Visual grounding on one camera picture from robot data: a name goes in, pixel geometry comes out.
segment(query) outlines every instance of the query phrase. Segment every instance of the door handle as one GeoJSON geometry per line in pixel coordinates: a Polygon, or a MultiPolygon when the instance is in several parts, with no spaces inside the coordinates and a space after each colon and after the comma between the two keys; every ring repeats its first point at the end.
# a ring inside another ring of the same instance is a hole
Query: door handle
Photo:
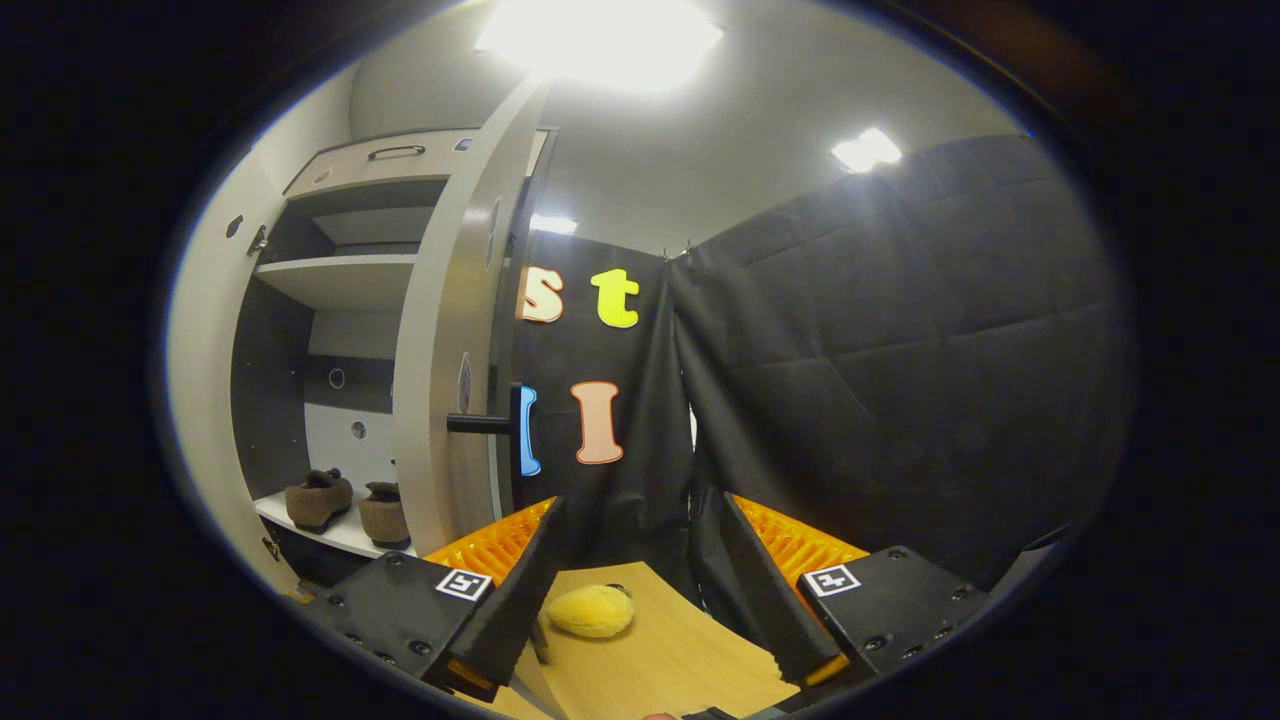
{"type": "Polygon", "coordinates": [[[426,147],[422,147],[421,145],[397,145],[396,147],[383,147],[381,150],[374,150],[372,152],[369,154],[369,159],[376,160],[378,155],[383,152],[394,152],[396,150],[412,150],[415,155],[426,154],[426,147]]]}

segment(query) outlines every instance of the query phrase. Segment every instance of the black curtain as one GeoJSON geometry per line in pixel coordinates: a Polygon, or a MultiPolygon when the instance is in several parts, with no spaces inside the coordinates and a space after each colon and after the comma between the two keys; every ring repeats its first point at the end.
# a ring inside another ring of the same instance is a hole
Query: black curtain
{"type": "MultiPolygon", "coordinates": [[[[668,268],[699,507],[730,489],[989,588],[1114,477],[1133,402],[1114,264],[1023,136],[845,177],[668,268]]],[[[718,521],[695,514],[690,562],[755,637],[718,521]]]]}
{"type": "Polygon", "coordinates": [[[518,320],[512,377],[532,387],[534,457],[541,471],[516,478],[517,507],[563,496],[566,515],[581,524],[571,566],[645,561],[692,602],[689,569],[689,486],[692,442],[689,401],[680,380],[672,328],[672,296],[662,258],[563,234],[534,232],[527,264],[559,273],[564,311],[552,323],[518,320]],[[630,328],[605,325],[596,313],[599,290],[591,277],[621,268],[639,283],[627,309],[639,313],[630,328]],[[584,465],[581,415],[570,388],[603,380],[618,387],[613,425],[623,456],[584,465]]]}

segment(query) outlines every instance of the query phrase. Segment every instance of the ceiling light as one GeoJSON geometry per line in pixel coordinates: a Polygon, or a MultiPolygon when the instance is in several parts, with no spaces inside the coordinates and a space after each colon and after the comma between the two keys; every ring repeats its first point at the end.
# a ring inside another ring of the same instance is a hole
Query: ceiling light
{"type": "Polygon", "coordinates": [[[865,173],[879,163],[897,163],[902,158],[902,151],[877,128],[841,142],[831,154],[854,173],[865,173]]]}
{"type": "Polygon", "coordinates": [[[536,73],[659,90],[687,79],[723,35],[677,0],[506,0],[476,50],[536,73]]]}
{"type": "Polygon", "coordinates": [[[577,229],[577,223],[568,218],[548,218],[535,213],[534,217],[529,219],[529,229],[547,231],[559,234],[573,234],[573,231],[577,229]]]}

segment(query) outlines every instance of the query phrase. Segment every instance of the drawer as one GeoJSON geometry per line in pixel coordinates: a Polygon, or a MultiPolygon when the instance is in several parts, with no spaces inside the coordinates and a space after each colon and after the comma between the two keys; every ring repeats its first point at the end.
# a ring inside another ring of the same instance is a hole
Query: drawer
{"type": "MultiPolygon", "coordinates": [[[[334,147],[312,158],[284,197],[294,200],[338,187],[448,178],[466,159],[466,151],[456,147],[463,140],[475,138],[477,132],[477,128],[412,132],[334,147]]],[[[536,131],[526,177],[532,174],[545,142],[547,131],[536,131]]]]}

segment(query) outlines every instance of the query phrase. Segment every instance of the yellow plush toy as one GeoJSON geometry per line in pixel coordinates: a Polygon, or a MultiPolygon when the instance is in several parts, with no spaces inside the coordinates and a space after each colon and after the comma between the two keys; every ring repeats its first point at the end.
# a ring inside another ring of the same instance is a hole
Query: yellow plush toy
{"type": "Polygon", "coordinates": [[[612,638],[631,624],[631,593],[617,584],[586,585],[567,592],[547,606],[557,628],[584,638],[612,638]]]}

